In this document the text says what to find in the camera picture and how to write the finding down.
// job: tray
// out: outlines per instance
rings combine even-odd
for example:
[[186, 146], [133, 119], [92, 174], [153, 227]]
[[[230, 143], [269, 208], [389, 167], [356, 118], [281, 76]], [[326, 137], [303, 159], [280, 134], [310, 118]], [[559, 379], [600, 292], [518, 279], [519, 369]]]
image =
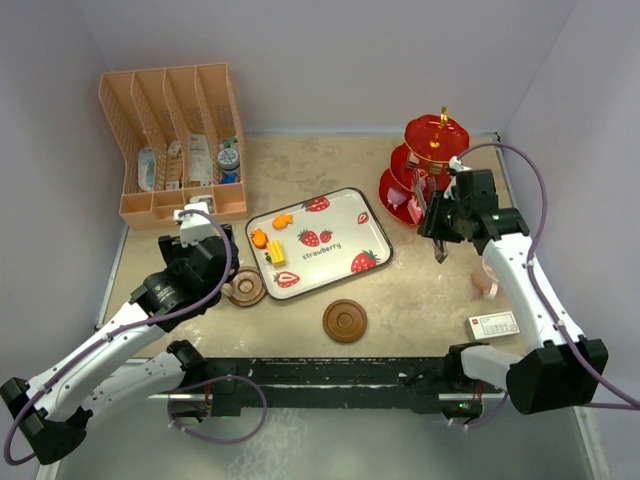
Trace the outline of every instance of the tray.
[[[272, 222], [281, 214], [291, 214], [293, 224], [276, 230]], [[253, 245], [251, 232], [258, 228], [269, 241], [280, 241], [287, 262], [284, 266], [274, 267], [266, 260], [267, 250]], [[369, 202], [355, 188], [254, 217], [247, 223], [246, 234], [267, 293], [276, 300], [360, 275], [393, 258], [393, 247]]]

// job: red cake stand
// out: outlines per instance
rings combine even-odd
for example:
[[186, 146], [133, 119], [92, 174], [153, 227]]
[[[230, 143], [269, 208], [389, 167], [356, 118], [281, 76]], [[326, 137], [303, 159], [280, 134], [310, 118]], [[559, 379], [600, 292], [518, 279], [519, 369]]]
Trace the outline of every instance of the red cake stand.
[[[384, 207], [397, 220], [416, 225], [407, 208], [414, 196], [412, 178], [415, 169], [422, 171], [427, 181], [424, 198], [428, 202], [432, 186], [446, 190], [451, 182], [447, 172], [449, 160], [469, 148], [469, 133], [458, 122], [449, 118], [447, 107], [440, 115], [423, 115], [411, 120], [404, 132], [404, 143], [391, 153], [391, 164], [380, 177], [378, 196]], [[388, 201], [389, 189], [393, 188], [407, 197], [401, 205]]]

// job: orange toy fish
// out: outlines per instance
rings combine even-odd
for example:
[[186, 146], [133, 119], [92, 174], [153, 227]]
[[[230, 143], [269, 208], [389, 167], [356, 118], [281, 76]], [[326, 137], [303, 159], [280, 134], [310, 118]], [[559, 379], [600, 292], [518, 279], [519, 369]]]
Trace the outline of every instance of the orange toy fish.
[[251, 241], [256, 246], [256, 248], [265, 248], [269, 239], [267, 238], [267, 234], [264, 233], [261, 229], [257, 228], [253, 232], [251, 232]]
[[283, 228], [287, 228], [287, 225], [293, 223], [293, 215], [288, 213], [283, 213], [282, 215], [278, 215], [273, 219], [273, 228], [276, 230], [282, 230]]

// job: wooden coaster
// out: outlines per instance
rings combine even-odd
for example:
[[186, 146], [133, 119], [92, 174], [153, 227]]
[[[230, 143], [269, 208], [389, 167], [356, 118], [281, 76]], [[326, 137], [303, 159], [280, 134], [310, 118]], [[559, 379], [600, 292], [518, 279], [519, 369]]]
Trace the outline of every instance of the wooden coaster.
[[367, 312], [353, 300], [336, 300], [324, 311], [323, 325], [336, 342], [352, 343], [367, 330]]
[[251, 307], [264, 298], [266, 290], [257, 268], [242, 267], [231, 282], [231, 303], [237, 307]]

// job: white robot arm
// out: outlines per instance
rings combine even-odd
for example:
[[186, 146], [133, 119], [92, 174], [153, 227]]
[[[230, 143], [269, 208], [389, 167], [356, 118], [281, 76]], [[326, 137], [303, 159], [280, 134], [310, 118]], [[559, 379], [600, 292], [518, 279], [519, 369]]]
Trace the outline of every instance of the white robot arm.
[[[197, 213], [177, 216], [180, 237], [158, 239], [165, 270], [149, 275], [130, 301], [64, 360], [28, 381], [12, 378], [0, 387], [15, 418], [9, 442], [19, 425], [41, 464], [68, 455], [87, 430], [129, 405], [210, 376], [206, 360], [186, 341], [173, 342], [137, 367], [117, 370], [142, 347], [217, 304], [222, 284], [239, 267], [231, 232], [212, 221], [207, 203], [188, 209]], [[10, 458], [6, 444], [5, 459], [22, 463]]]
[[[535, 256], [529, 256], [529, 229], [515, 208], [499, 208], [493, 174], [471, 170], [457, 158], [449, 163], [453, 180], [432, 194], [418, 234], [433, 239], [435, 257], [448, 256], [445, 242], [472, 242], [500, 278], [525, 338], [528, 354], [513, 355], [470, 343], [450, 348], [448, 376], [477, 379], [506, 391], [524, 414], [588, 403], [597, 381], [579, 364], [573, 342], [598, 373], [608, 359], [601, 340], [587, 340], [555, 294]], [[534, 275], [539, 292], [531, 281]], [[560, 317], [555, 322], [542, 301]], [[565, 332], [560, 332], [562, 325]]]

